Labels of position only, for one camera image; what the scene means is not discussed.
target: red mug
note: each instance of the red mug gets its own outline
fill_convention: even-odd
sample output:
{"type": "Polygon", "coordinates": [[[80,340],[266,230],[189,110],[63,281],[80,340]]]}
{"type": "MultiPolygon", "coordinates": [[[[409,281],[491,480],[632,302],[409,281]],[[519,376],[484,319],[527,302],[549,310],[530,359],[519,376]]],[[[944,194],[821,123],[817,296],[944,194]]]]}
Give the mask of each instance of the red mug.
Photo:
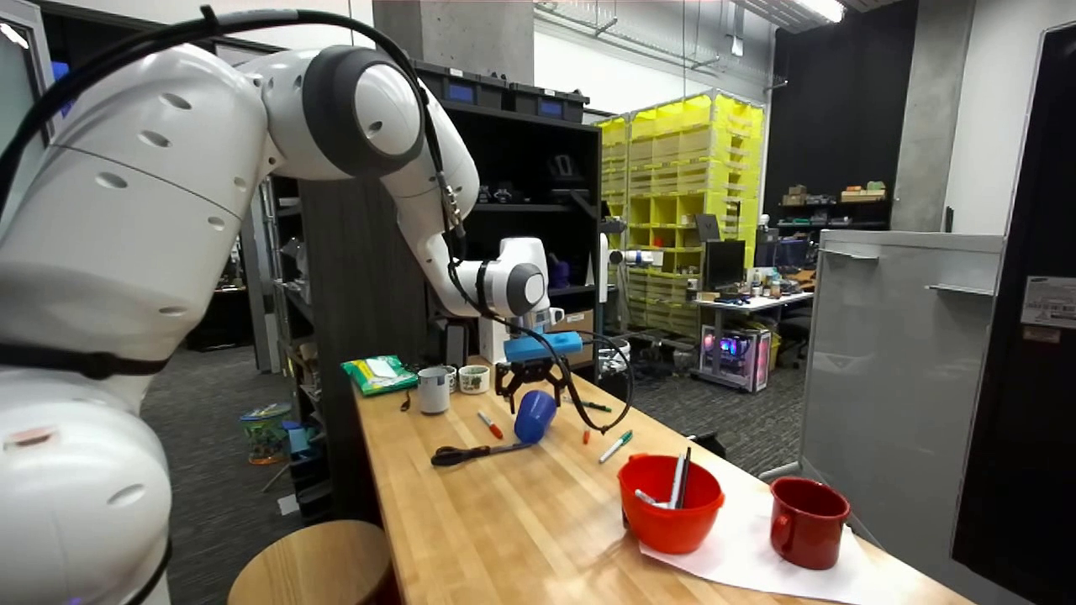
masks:
{"type": "Polygon", "coordinates": [[[780,478],[773,491],[769,545],[799,569],[835,569],[852,505],[811,478],[780,478]]]}

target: stool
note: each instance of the stool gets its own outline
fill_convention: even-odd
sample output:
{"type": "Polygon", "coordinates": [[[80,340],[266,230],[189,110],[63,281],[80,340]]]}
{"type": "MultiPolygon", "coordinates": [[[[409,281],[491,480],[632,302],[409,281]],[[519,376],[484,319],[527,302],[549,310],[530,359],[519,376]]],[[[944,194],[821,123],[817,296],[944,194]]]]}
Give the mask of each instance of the stool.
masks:
{"type": "Polygon", "coordinates": [[[356,605],[390,576],[379,527],[326,523],[261,547],[231,582],[228,605],[356,605]]]}

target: wooden table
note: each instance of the wooden table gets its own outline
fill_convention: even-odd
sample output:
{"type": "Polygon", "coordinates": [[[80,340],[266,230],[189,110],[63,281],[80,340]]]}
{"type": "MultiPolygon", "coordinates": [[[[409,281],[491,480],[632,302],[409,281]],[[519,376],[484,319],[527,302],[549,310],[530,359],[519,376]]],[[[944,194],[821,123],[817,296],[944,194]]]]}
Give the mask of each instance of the wooden table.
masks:
{"type": "MultiPolygon", "coordinates": [[[[585,399],[616,398],[580,380],[585,399]]],[[[408,398],[356,399],[393,576],[408,603],[799,603],[712,585],[644,557],[621,527],[616,470],[636,453],[680,453],[682,439],[632,409],[610,439],[583,444],[583,422],[562,408],[549,439],[519,453],[481,457],[461,467],[432,467],[439,449],[479,449],[495,439],[476,416],[484,409],[510,435],[497,398],[454,398],[444,416],[399,409],[408,398]],[[595,457],[621,435],[636,440],[606,467],[595,457]]],[[[695,462],[740,467],[695,449],[695,462]]],[[[901,603],[965,603],[899,557],[866,545],[872,566],[891,576],[901,603]]]]}

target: handle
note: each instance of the handle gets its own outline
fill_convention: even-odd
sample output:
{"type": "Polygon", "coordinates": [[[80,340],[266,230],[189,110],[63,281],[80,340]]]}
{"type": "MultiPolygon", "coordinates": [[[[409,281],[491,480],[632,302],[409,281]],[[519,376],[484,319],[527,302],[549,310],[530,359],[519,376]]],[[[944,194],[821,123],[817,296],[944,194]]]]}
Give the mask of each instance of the handle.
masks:
{"type": "Polygon", "coordinates": [[[773,515],[769,541],[776,553],[788,553],[794,541],[794,517],[788,510],[773,515]]]}

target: ceiling light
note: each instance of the ceiling light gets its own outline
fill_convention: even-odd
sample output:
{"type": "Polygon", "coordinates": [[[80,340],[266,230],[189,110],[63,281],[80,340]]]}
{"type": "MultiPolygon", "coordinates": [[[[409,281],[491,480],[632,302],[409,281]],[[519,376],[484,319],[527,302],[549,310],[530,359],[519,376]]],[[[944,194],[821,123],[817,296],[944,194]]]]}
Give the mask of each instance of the ceiling light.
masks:
{"type": "Polygon", "coordinates": [[[835,21],[835,24],[844,21],[844,4],[836,0],[797,0],[797,4],[823,21],[835,21]]]}

